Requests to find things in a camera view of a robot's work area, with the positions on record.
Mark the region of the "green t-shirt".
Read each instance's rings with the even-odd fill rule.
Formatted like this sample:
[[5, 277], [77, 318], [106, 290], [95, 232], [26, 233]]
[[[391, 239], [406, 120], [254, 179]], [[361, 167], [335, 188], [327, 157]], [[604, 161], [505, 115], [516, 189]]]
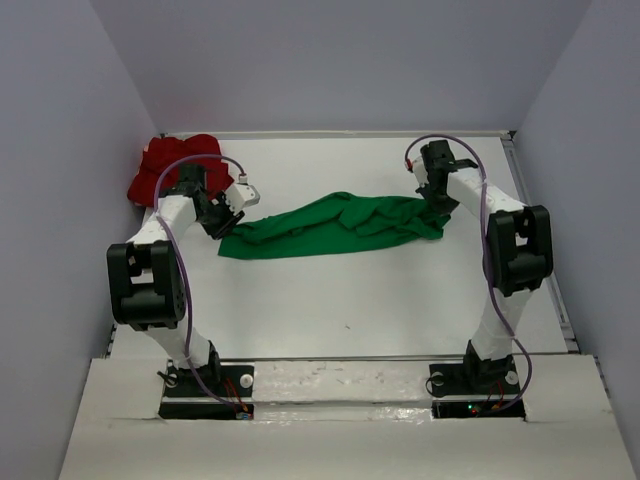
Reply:
[[328, 194], [292, 211], [243, 222], [220, 242], [218, 255], [271, 260], [388, 249], [415, 240], [437, 241], [448, 214], [407, 196]]

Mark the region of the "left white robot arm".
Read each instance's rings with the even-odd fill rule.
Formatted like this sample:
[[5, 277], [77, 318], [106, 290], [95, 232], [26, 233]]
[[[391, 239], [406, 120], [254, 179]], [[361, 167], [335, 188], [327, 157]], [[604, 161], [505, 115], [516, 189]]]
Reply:
[[245, 169], [226, 187], [211, 190], [204, 155], [179, 159], [159, 175], [152, 212], [126, 242], [106, 252], [111, 310], [116, 323], [156, 342], [177, 379], [210, 395], [223, 380], [219, 353], [196, 327], [193, 299], [179, 243], [194, 225], [220, 240], [260, 200]]

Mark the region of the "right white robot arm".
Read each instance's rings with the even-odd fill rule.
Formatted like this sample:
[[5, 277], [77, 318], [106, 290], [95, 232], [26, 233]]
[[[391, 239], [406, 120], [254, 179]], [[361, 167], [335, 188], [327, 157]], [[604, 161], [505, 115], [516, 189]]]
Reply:
[[533, 292], [553, 271], [550, 213], [491, 184], [478, 155], [456, 158], [453, 141], [431, 139], [407, 166], [437, 213], [449, 215], [462, 206], [478, 219], [488, 297], [462, 361], [431, 366], [431, 388], [438, 398], [488, 394], [497, 386], [516, 394], [517, 326]]

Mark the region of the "white front cover board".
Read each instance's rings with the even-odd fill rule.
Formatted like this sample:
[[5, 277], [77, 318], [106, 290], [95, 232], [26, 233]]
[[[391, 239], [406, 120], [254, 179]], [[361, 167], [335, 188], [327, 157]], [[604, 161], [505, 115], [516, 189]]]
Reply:
[[65, 479], [630, 479], [595, 362], [541, 356], [520, 418], [437, 419], [411, 361], [263, 361], [251, 420], [164, 420], [161, 357], [91, 364]]

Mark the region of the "aluminium table frame rail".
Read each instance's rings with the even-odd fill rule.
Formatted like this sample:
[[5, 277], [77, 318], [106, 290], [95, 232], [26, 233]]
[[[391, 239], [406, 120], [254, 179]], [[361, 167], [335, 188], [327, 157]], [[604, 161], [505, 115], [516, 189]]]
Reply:
[[566, 349], [550, 215], [496, 139], [226, 140], [169, 169], [107, 266], [115, 320], [183, 369]]

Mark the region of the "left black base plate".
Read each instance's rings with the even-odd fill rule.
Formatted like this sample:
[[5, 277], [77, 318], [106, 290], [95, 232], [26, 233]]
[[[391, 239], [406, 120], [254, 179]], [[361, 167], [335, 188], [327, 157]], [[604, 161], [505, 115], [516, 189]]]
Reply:
[[216, 381], [204, 368], [201, 382], [189, 370], [171, 362], [156, 375], [163, 382], [158, 414], [165, 420], [252, 420], [255, 367], [247, 363], [222, 363]]

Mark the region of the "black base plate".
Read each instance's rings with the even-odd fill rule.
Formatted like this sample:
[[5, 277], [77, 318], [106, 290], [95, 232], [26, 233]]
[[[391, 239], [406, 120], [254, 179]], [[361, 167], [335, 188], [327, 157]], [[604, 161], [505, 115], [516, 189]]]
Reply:
[[520, 382], [512, 360], [506, 368], [480, 380], [472, 380], [461, 362], [429, 366], [425, 390], [432, 397], [431, 412], [437, 420], [472, 418], [525, 419]]
[[216, 381], [204, 368], [201, 382], [189, 370], [171, 362], [156, 375], [163, 382], [158, 414], [165, 420], [252, 420], [255, 367], [247, 363], [222, 363]]

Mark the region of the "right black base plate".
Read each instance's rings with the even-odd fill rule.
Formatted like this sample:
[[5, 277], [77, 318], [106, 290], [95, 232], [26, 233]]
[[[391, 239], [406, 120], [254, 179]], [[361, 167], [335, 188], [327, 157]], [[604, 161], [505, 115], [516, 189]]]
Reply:
[[512, 360], [506, 368], [480, 380], [472, 380], [461, 362], [429, 366], [425, 390], [432, 397], [431, 412], [437, 420], [472, 418], [525, 419], [520, 382]]

